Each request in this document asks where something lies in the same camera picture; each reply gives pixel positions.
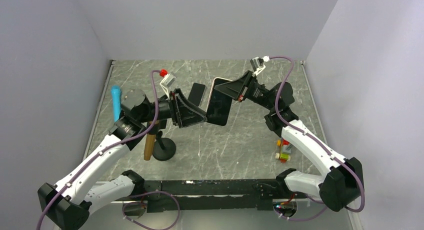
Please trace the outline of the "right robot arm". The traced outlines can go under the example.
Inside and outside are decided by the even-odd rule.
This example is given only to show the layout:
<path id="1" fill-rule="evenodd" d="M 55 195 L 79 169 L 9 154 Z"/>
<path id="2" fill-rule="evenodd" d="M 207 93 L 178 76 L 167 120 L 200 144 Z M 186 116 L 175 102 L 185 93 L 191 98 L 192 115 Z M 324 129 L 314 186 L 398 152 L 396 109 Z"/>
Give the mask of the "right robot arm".
<path id="1" fill-rule="evenodd" d="M 247 71 L 241 78 L 216 84 L 213 89 L 235 101 L 250 100 L 267 108 L 269 114 L 265 116 L 265 122 L 268 129 L 292 144 L 318 169 L 318 175 L 295 169 L 281 173 L 275 185 L 280 197 L 288 198 L 294 192 L 318 197 L 334 212 L 349 209 L 349 204 L 360 198 L 360 206 L 350 210 L 355 213 L 363 210 L 365 188 L 361 162 L 355 157 L 347 159 L 331 149 L 292 112 L 293 88 L 286 80 L 267 89 L 258 83 L 252 71 Z"/>

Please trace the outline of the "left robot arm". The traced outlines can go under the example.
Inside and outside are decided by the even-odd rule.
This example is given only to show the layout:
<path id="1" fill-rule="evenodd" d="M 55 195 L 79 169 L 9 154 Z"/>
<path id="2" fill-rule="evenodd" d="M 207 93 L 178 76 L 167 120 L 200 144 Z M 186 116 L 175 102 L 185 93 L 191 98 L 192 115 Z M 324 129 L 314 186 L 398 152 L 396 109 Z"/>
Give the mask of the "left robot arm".
<path id="1" fill-rule="evenodd" d="M 101 186 L 97 181 L 167 119 L 185 128 L 205 122 L 207 114 L 178 88 L 153 102 L 140 89 L 128 91 L 121 102 L 120 119 L 89 157 L 55 184 L 45 183 L 38 189 L 42 215 L 63 230 L 77 230 L 91 214 L 109 203 L 126 197 L 139 199 L 146 191 L 145 181 L 133 170 L 124 171 Z"/>

